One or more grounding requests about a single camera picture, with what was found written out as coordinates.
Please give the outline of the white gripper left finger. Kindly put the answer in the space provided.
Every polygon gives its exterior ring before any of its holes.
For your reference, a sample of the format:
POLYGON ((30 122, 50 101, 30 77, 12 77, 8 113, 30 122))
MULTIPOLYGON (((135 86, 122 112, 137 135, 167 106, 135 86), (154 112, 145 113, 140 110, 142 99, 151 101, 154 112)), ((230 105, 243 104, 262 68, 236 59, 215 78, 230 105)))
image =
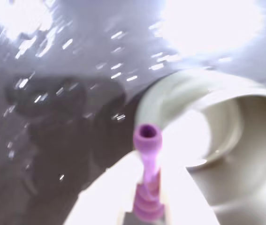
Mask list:
POLYGON ((64 224, 122 225, 143 173, 139 152, 128 153, 79 194, 64 224))

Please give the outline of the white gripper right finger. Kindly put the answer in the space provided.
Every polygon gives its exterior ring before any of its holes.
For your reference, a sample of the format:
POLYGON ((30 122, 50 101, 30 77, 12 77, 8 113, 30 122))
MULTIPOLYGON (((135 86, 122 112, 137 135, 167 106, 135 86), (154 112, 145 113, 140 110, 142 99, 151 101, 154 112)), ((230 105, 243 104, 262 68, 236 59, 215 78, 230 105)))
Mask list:
POLYGON ((213 209, 184 166, 162 162, 160 199, 167 225, 217 225, 213 209))

